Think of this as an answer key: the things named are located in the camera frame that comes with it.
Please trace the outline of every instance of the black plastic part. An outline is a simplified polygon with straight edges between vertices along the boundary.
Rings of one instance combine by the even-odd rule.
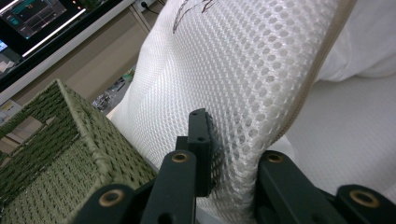
[[[335,206],[349,223],[396,223],[396,205],[363,186],[348,185],[338,189]]]
[[[266,151],[258,178],[258,223],[347,223],[286,155]]]
[[[318,190],[320,191],[320,193],[322,193],[326,197],[327,201],[332,206],[335,206],[335,196],[334,195],[332,195],[332,194],[330,194],[330,193],[328,193],[328,192],[326,192],[326,191],[324,191],[322,189],[318,189]]]
[[[73,223],[140,223],[154,181],[155,180],[151,180],[138,190],[132,190],[128,186],[120,184],[108,185],[97,190],[84,204],[84,207],[82,207]],[[103,207],[100,205],[99,200],[102,195],[113,189],[122,190],[124,193],[122,201],[110,207]]]
[[[119,189],[123,192],[121,202],[104,207],[99,204],[99,200],[106,192]],[[95,223],[95,224],[121,224],[125,223],[131,211],[131,201],[134,199],[134,191],[125,185],[108,185],[97,190],[91,198],[84,204],[76,217],[75,224]]]
[[[165,156],[141,223],[194,223],[195,167],[195,156],[189,151]]]
[[[189,114],[188,151],[197,159],[196,197],[207,197],[210,194],[212,141],[208,122],[211,122],[205,109],[197,109]]]
[[[188,139],[189,137],[187,136],[178,136],[176,140],[175,150],[188,150],[189,149]]]

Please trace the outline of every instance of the cable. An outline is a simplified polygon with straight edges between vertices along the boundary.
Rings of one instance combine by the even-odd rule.
[[[146,3],[146,2],[142,2],[141,4],[140,4],[143,8],[145,8],[145,9],[147,9],[148,11],[150,11],[150,12],[152,12],[152,13],[154,13],[154,14],[159,14],[158,12],[155,12],[155,11],[151,11],[150,9],[149,9],[149,6],[148,6],[148,4]]]
[[[165,3],[162,0],[157,0],[161,5],[165,6]]]

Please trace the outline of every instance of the display screen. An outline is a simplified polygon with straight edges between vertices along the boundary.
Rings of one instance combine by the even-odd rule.
[[[4,43],[4,42],[2,42],[1,40],[0,40],[0,52],[3,50],[3,49],[5,49],[7,47],[7,45]]]
[[[0,17],[25,39],[66,12],[59,0],[15,0],[0,9]]]

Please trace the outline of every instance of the green woven basket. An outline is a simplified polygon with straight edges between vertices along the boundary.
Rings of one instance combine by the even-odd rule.
[[[0,126],[0,139],[29,117],[41,122],[0,168],[4,223],[69,223],[104,185],[137,189],[155,173],[114,125],[91,104],[53,81]]]

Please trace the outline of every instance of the white mesh fabric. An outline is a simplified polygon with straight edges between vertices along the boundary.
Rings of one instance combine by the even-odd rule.
[[[338,4],[168,1],[113,122],[160,167],[187,135],[189,113],[206,108],[224,158],[217,186],[198,205],[225,221],[249,221],[258,160],[294,112]]]

